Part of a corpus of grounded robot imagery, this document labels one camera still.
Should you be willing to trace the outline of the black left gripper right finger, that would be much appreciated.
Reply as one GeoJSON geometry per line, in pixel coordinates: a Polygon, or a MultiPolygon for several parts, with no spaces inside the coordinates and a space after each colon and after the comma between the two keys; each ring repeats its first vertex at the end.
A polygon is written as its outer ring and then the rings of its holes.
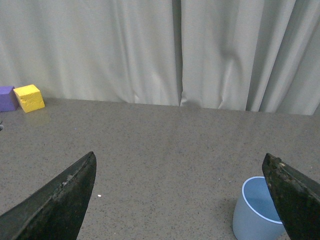
{"type": "Polygon", "coordinates": [[[320,184],[267,153],[262,172],[278,216],[291,240],[320,238],[320,184]]]}

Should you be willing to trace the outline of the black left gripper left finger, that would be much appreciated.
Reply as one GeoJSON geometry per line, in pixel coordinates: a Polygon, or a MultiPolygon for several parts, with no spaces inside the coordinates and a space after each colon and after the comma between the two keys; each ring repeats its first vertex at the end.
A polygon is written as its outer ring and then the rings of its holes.
{"type": "Polygon", "coordinates": [[[97,160],[91,151],[0,216],[2,240],[75,240],[92,195],[97,160]]]}

